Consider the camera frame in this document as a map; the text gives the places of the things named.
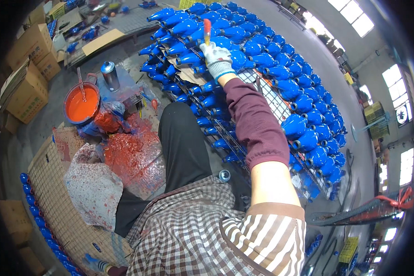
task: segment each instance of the blue paint stain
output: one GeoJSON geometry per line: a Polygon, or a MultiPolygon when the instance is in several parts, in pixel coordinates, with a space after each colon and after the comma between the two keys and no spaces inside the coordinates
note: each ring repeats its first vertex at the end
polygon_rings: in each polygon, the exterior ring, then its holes
{"type": "Polygon", "coordinates": [[[116,257],[118,264],[122,266],[129,266],[126,259],[124,258],[128,254],[123,251],[123,238],[120,235],[112,232],[111,240],[113,255],[116,257]]]}

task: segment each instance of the glove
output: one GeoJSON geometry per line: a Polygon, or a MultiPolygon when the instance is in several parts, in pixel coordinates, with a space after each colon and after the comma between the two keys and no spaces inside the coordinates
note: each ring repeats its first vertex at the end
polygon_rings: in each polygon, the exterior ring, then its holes
{"type": "Polygon", "coordinates": [[[88,253],[86,253],[84,257],[85,258],[81,258],[83,264],[95,272],[107,273],[109,269],[113,267],[113,265],[108,262],[92,258],[88,253]]]}
{"type": "Polygon", "coordinates": [[[232,69],[231,53],[226,48],[217,47],[215,42],[210,42],[210,45],[203,43],[199,48],[204,53],[207,68],[210,74],[214,77],[215,83],[218,84],[218,78],[228,73],[236,72],[232,69]]]}

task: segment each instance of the bright window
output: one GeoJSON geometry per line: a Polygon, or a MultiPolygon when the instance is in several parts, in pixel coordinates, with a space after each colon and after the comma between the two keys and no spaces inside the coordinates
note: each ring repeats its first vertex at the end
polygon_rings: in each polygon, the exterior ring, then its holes
{"type": "Polygon", "coordinates": [[[381,246],[380,249],[379,249],[379,251],[380,252],[383,252],[383,253],[385,253],[387,250],[388,250],[388,246],[387,245],[381,246]]]}
{"type": "Polygon", "coordinates": [[[348,2],[350,2],[350,0],[328,0],[328,2],[333,5],[337,11],[340,11],[348,4],[348,2]]]}
{"type": "Polygon", "coordinates": [[[334,45],[337,47],[337,48],[341,48],[344,52],[346,52],[345,51],[345,48],[342,46],[342,44],[337,40],[337,39],[335,39],[334,40],[334,45]]]}
{"type": "Polygon", "coordinates": [[[388,229],[385,234],[385,241],[387,242],[387,241],[392,240],[394,236],[396,235],[396,233],[397,233],[397,228],[388,229]]]}
{"type": "Polygon", "coordinates": [[[350,1],[341,11],[340,14],[348,20],[349,24],[352,24],[358,17],[363,13],[362,9],[359,5],[354,2],[350,1]]]}
{"type": "Polygon", "coordinates": [[[414,148],[400,155],[400,186],[412,180],[412,167],[414,166],[414,148]]]}
{"type": "MultiPolygon", "coordinates": [[[[303,16],[307,19],[307,23],[305,24],[307,29],[313,28],[317,35],[327,35],[330,39],[334,39],[334,36],[330,31],[327,30],[321,21],[314,17],[309,11],[304,12],[303,16]]],[[[345,52],[345,48],[342,47],[342,44],[337,39],[334,39],[334,45],[345,52]]]]}
{"type": "Polygon", "coordinates": [[[403,217],[403,215],[405,214],[405,212],[400,212],[400,213],[398,213],[397,215],[395,215],[395,217],[397,218],[397,219],[401,219],[402,217],[403,217]]]}
{"type": "Polygon", "coordinates": [[[370,91],[368,90],[368,87],[366,87],[366,85],[362,85],[362,86],[360,86],[359,89],[360,89],[360,91],[365,92],[365,94],[368,96],[368,103],[370,105],[372,105],[373,100],[371,99],[371,94],[370,94],[370,91]]]}
{"type": "Polygon", "coordinates": [[[388,189],[388,166],[385,164],[380,164],[382,172],[379,174],[380,184],[382,185],[382,192],[388,189]]]}
{"type": "Polygon", "coordinates": [[[383,79],[388,86],[392,104],[396,110],[397,122],[404,124],[412,120],[411,105],[409,103],[408,93],[405,82],[397,64],[382,73],[383,79]]]}
{"type": "Polygon", "coordinates": [[[360,37],[364,37],[374,28],[373,21],[363,13],[363,10],[354,0],[328,0],[328,2],[345,17],[360,37]]]}

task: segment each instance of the maroon sleeve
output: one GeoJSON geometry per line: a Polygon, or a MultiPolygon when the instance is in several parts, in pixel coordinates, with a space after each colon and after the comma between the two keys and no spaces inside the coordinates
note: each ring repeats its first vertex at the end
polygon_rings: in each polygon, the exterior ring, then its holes
{"type": "Polygon", "coordinates": [[[236,136],[247,147],[247,166],[279,161],[288,166],[287,138],[264,96],[251,83],[235,78],[226,83],[227,104],[236,122],[236,136]]]}

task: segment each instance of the leg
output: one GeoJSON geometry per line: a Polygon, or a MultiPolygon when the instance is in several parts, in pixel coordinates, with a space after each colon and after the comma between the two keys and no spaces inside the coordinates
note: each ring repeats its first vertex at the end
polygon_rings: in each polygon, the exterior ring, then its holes
{"type": "Polygon", "coordinates": [[[164,109],[158,137],[166,160],[166,193],[212,174],[204,134],[187,104],[173,102],[164,109]]]}
{"type": "Polygon", "coordinates": [[[116,209],[115,233],[125,238],[149,202],[124,190],[116,209]]]}

